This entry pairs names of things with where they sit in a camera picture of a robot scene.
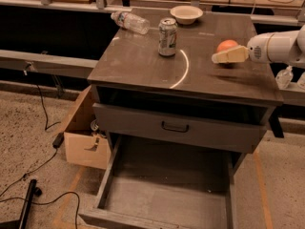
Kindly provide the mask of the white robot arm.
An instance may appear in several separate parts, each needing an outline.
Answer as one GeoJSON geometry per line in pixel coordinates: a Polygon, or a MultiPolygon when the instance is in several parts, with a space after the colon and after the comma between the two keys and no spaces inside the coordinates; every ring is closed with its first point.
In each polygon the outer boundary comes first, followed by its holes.
{"type": "Polygon", "coordinates": [[[252,37],[247,46],[237,45],[212,55],[215,64],[241,63],[247,59],[305,69],[305,26],[298,31],[261,33],[252,37]]]}

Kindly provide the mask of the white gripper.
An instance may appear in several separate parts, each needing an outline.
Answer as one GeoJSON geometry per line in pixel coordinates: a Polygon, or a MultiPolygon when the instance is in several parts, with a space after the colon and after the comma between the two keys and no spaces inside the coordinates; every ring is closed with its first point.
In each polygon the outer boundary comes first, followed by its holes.
{"type": "Polygon", "coordinates": [[[250,57],[253,62],[268,63],[267,46],[269,34],[260,34],[251,38],[247,48],[237,45],[227,50],[214,53],[212,61],[215,64],[228,64],[244,62],[250,57]]]}

